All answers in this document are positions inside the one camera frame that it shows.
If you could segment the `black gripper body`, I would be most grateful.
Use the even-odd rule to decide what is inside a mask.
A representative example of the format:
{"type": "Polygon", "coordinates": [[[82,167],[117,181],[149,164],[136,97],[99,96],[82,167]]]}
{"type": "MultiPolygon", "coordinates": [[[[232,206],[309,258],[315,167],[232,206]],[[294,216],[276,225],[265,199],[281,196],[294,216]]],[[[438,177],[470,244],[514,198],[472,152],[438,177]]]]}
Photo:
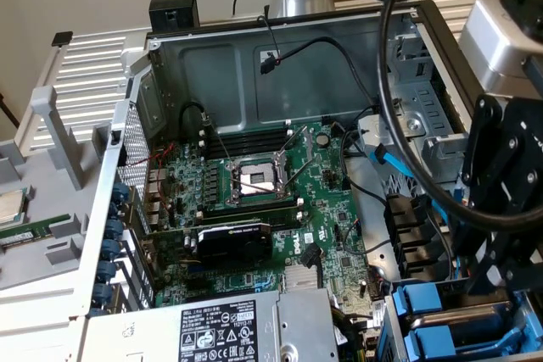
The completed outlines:
{"type": "Polygon", "coordinates": [[[533,209],[542,204],[542,102],[515,97],[502,121],[507,161],[501,189],[508,209],[533,209]]]}

